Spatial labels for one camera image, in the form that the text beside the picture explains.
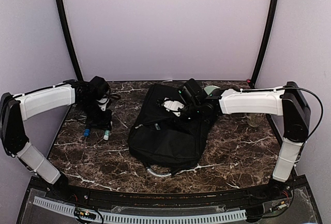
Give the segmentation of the black blue-capped marker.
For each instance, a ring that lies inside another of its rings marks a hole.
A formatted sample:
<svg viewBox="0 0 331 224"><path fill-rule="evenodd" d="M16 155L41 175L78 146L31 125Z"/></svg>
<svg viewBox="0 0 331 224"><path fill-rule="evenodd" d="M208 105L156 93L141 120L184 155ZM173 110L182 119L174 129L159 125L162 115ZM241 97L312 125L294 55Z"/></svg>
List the black blue-capped marker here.
<svg viewBox="0 0 331 224"><path fill-rule="evenodd" d="M85 129L84 129L84 132L83 132L83 135L84 135L85 137L88 137L89 134L90 134L90 131L91 131L91 127L90 127L90 125L86 125L86 126L85 126Z"/></svg>

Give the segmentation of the green white marker pen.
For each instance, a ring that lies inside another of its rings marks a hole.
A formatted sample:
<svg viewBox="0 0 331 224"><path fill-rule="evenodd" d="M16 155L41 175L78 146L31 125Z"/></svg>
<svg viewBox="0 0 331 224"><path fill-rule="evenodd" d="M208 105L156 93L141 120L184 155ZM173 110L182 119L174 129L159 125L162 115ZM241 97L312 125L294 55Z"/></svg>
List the green white marker pen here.
<svg viewBox="0 0 331 224"><path fill-rule="evenodd" d="M109 139L109 136L110 136L110 131L109 131L109 130L106 130L106 131L104 132L103 139L104 139L104 140L108 140L108 139Z"/></svg>

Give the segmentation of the black student bag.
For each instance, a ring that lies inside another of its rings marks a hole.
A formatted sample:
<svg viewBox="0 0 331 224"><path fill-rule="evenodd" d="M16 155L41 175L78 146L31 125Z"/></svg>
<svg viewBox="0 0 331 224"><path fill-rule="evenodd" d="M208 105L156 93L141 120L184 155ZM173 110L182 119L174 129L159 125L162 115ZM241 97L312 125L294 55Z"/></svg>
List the black student bag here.
<svg viewBox="0 0 331 224"><path fill-rule="evenodd" d="M157 105L168 97L184 104L178 88L153 84L129 136L129 153L146 167L168 167L171 174L194 167L202 157L216 115L206 120L183 120Z"/></svg>

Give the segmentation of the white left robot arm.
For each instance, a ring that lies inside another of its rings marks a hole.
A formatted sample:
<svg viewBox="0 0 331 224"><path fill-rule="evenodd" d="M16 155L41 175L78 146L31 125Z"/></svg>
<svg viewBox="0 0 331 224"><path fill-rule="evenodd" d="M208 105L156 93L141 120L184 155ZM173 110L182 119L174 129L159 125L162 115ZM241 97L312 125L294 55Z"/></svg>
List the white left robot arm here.
<svg viewBox="0 0 331 224"><path fill-rule="evenodd" d="M73 197L67 176L46 158L29 139L26 131L30 120L48 121L58 109L76 105L86 116L92 129L110 131L112 112L108 109L111 90L104 78L90 81L66 80L27 93L1 96L1 142L7 156L18 159L33 174L40 177L62 201Z"/></svg>

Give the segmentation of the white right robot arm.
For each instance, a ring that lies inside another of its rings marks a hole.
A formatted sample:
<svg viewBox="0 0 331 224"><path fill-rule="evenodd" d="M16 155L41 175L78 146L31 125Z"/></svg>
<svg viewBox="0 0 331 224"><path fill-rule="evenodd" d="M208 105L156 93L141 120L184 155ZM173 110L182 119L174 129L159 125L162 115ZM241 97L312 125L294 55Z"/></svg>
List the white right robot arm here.
<svg viewBox="0 0 331 224"><path fill-rule="evenodd" d="M184 105L178 107L180 117L209 117L234 113L269 114L283 118L284 134L281 149L264 196L275 200L285 189L292 169L298 163L308 139L311 110L300 88L289 81L285 86L267 89L221 89L217 86L201 88L190 79L178 90Z"/></svg>

